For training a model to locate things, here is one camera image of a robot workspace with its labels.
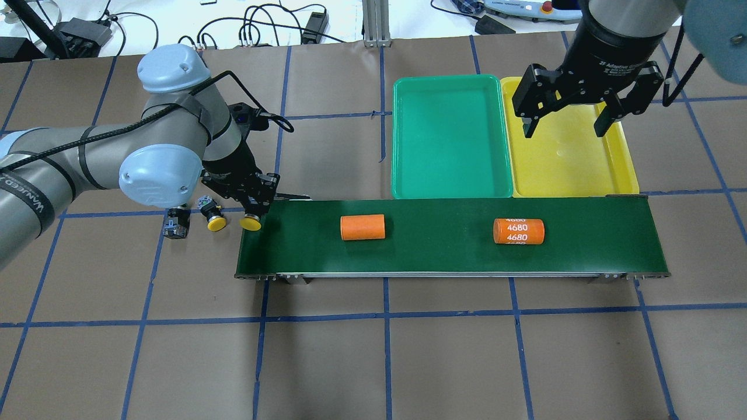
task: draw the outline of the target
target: yellow disc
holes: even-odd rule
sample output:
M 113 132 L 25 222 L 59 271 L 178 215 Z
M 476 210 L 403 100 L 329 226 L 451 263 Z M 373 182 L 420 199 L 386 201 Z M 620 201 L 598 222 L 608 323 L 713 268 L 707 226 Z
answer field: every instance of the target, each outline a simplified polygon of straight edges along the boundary
M 239 224 L 244 229 L 250 230 L 252 232 L 256 232 L 262 228 L 262 223 L 260 223 L 259 220 L 255 219 L 254 217 L 245 216 L 243 219 L 239 220 Z
M 214 217 L 208 222 L 208 229 L 212 232 L 217 232 L 226 227 L 225 217 Z

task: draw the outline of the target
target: black strap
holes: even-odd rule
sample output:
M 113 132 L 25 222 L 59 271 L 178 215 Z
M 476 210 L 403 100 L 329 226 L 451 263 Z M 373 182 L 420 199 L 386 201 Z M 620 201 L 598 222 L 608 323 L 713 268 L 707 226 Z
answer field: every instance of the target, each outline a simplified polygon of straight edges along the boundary
M 83 135 L 81 136 L 81 140 L 88 138 L 88 135 L 91 133 L 91 130 L 93 130 L 95 126 L 88 127 L 86 131 L 83 132 Z M 88 170 L 88 164 L 86 163 L 86 145 L 82 144 L 78 146 L 78 163 L 81 165 L 81 171 L 83 172 L 83 175 L 86 177 L 88 182 L 90 182 L 91 185 L 98 188 L 99 190 L 108 190 L 109 188 L 102 187 L 96 180 L 93 178 L 93 175 L 91 175 L 90 170 Z
M 12 153 L 18 153 L 20 155 L 28 155 L 28 156 L 36 155 L 35 152 L 29 152 L 27 150 L 14 150 L 12 151 Z M 51 160 L 50 158 L 41 158 L 41 160 L 45 161 L 49 166 L 55 168 L 60 173 L 60 175 L 62 175 L 65 178 L 65 181 L 67 181 L 67 184 L 70 186 L 70 193 L 72 194 L 72 199 L 75 200 L 76 198 L 78 198 L 78 193 L 77 193 L 77 190 L 75 189 L 75 182 L 72 180 L 72 177 L 65 170 L 65 168 L 63 168 L 62 166 L 60 166 L 59 163 Z
M 37 237 L 55 221 L 55 210 L 49 198 L 21 176 L 0 169 L 0 189 L 20 198 L 39 218 L 41 230 Z

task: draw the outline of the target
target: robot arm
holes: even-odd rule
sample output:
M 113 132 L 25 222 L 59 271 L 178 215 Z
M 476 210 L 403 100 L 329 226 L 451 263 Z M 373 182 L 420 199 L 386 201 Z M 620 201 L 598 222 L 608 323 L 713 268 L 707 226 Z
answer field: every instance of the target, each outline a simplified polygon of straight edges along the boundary
M 627 114 L 646 110 L 664 76 L 649 61 L 683 14 L 692 44 L 726 80 L 747 84 L 747 3 L 742 0 L 580 0 L 583 18 L 556 70 L 531 64 L 512 98 L 524 135 L 567 105 L 606 102 L 594 124 L 601 137 Z M 633 85 L 625 98 L 619 93 Z
M 260 105 L 229 109 L 214 83 L 232 73 L 211 78 L 187 46 L 153 50 L 137 73 L 151 93 L 138 123 L 38 128 L 0 139 L 0 270 L 81 192 L 94 189 L 120 188 L 138 203 L 169 208 L 187 202 L 204 175 L 204 184 L 242 204 L 245 229 L 259 229 L 279 176 L 256 167 L 247 125 L 266 129 L 274 119 L 292 126 Z M 240 126 L 238 116 L 249 121 Z

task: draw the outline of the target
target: orange battery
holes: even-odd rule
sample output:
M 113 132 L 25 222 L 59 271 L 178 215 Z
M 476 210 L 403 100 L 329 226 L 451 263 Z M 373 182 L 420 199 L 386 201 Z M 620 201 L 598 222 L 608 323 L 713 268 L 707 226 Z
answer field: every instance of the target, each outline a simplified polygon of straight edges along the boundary
M 342 216 L 340 217 L 340 236 L 343 241 L 384 239 L 386 237 L 384 215 Z
M 540 219 L 495 219 L 496 244 L 539 245 L 545 241 L 545 224 Z

